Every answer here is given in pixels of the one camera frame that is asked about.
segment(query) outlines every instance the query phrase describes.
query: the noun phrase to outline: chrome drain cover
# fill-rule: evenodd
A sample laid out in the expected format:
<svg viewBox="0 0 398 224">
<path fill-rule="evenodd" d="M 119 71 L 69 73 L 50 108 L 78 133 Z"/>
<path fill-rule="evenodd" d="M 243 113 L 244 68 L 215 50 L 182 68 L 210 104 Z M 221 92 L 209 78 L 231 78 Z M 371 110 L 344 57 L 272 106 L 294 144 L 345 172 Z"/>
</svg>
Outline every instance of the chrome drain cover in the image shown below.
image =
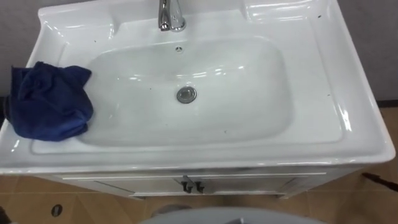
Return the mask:
<svg viewBox="0 0 398 224">
<path fill-rule="evenodd" d="M 196 98 L 197 98 L 197 91 L 190 86 L 181 88 L 181 90 L 179 90 L 177 93 L 177 100 L 180 103 L 191 103 Z"/>
</svg>

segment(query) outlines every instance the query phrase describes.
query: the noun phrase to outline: faucet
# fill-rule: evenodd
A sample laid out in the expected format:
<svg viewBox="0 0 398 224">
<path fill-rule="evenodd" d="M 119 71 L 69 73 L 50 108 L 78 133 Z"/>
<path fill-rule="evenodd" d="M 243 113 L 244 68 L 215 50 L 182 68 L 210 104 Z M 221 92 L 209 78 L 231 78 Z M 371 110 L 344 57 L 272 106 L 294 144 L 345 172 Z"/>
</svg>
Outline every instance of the faucet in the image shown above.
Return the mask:
<svg viewBox="0 0 398 224">
<path fill-rule="evenodd" d="M 178 0 L 159 0 L 159 29 L 160 31 L 181 32 L 187 24 L 182 17 Z"/>
</svg>

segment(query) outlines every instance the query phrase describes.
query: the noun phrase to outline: cabinet handle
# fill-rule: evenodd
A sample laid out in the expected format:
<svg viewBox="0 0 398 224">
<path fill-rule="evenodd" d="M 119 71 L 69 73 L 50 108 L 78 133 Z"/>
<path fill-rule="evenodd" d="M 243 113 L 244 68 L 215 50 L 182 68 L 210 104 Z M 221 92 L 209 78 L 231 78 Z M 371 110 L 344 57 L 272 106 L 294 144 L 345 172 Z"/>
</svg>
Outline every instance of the cabinet handle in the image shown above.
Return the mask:
<svg viewBox="0 0 398 224">
<path fill-rule="evenodd" d="M 195 182 L 195 185 L 197 187 L 197 191 L 201 194 L 203 194 L 203 190 L 205 189 L 205 187 L 201 186 L 201 182 Z"/>
<path fill-rule="evenodd" d="M 192 188 L 193 187 L 189 187 L 188 186 L 188 182 L 183 181 L 183 182 L 181 182 L 181 184 L 182 184 L 182 189 L 183 189 L 184 192 L 186 192 L 188 194 L 192 193 Z"/>
</svg>

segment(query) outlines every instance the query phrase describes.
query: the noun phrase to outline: blue cloth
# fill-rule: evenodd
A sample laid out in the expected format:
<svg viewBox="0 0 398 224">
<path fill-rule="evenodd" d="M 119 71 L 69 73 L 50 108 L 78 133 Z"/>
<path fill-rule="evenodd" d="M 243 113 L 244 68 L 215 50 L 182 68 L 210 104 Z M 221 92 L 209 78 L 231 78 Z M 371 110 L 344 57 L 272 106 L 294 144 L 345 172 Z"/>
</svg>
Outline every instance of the blue cloth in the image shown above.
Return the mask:
<svg viewBox="0 0 398 224">
<path fill-rule="evenodd" d="M 6 118 L 24 138 L 62 141 L 82 134 L 93 115 L 83 89 L 90 76 L 85 68 L 57 68 L 43 62 L 34 68 L 12 68 Z"/>
</svg>

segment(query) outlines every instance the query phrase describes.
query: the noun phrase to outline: sink basin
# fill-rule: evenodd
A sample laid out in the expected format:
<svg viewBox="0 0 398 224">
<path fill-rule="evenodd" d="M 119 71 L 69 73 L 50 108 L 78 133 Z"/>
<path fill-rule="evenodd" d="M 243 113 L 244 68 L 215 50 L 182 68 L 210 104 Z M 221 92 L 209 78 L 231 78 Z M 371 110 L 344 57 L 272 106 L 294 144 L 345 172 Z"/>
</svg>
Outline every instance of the sink basin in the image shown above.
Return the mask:
<svg viewBox="0 0 398 224">
<path fill-rule="evenodd" d="M 391 160 L 394 147 L 336 0 L 186 0 L 187 27 L 158 2 L 39 11 L 28 67 L 79 65 L 95 114 L 62 142 L 0 131 L 1 172 L 73 172 Z M 194 88 L 191 103 L 178 91 Z"/>
<path fill-rule="evenodd" d="M 260 37 L 115 50 L 87 67 L 93 78 L 86 91 L 96 109 L 90 131 L 79 137 L 87 144 L 248 141 L 278 134 L 292 120 L 283 56 Z M 198 95 L 188 105 L 176 99 L 184 86 Z"/>
</svg>

